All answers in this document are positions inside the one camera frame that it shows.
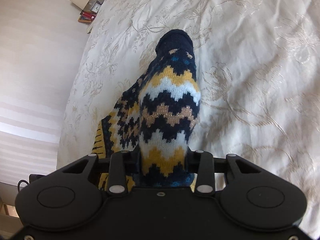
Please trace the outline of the cream floral bedspread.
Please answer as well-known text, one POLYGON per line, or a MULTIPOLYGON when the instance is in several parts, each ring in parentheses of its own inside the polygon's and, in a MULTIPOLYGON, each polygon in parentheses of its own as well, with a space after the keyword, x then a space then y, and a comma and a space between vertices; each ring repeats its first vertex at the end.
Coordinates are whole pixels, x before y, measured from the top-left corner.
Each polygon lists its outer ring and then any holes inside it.
POLYGON ((193 150, 235 153, 298 186, 319 237, 319 0, 105 0, 66 106, 57 166, 88 154, 98 122, 171 29, 193 41, 201 111, 193 150))

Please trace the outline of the navy yellow patterned knit sweater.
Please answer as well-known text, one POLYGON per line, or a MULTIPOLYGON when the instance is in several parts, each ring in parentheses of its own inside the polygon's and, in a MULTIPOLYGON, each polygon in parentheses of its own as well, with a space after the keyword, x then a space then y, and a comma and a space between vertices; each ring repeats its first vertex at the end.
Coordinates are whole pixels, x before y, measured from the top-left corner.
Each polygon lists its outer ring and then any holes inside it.
POLYGON ((193 42, 180 29, 164 34, 156 58, 98 124, 92 153, 101 158, 139 150, 127 184, 185 187, 189 138, 200 111, 193 42))

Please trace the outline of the small alarm clock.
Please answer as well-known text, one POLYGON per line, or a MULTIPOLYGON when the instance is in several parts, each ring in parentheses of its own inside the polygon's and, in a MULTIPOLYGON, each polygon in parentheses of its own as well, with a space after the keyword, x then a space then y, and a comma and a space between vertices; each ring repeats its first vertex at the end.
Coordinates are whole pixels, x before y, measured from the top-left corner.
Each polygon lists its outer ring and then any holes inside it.
POLYGON ((100 8, 101 8, 101 4, 98 1, 96 1, 91 7, 91 12, 97 14, 100 8))

